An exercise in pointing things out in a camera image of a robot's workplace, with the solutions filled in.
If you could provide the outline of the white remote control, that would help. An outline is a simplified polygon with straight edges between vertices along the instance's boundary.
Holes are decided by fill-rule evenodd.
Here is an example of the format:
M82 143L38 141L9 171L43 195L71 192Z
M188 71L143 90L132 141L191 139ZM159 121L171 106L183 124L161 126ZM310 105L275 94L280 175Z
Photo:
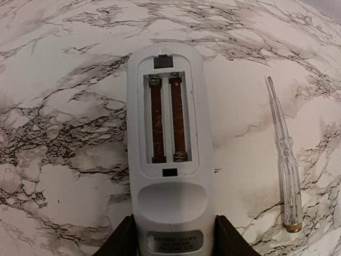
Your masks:
M140 255L212 255L213 144L202 56L157 43L127 64L127 146Z

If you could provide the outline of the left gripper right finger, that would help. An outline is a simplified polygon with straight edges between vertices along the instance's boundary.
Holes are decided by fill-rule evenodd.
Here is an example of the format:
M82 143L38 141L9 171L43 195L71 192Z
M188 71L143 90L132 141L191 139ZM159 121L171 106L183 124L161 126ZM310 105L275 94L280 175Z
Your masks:
M215 219L215 255L261 256L224 215L217 215Z

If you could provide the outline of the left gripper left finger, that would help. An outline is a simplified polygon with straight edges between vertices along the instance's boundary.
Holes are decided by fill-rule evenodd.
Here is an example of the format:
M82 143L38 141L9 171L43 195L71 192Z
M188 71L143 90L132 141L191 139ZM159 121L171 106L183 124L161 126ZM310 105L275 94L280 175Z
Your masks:
M98 249L98 256L136 256L136 225L132 214L122 220Z

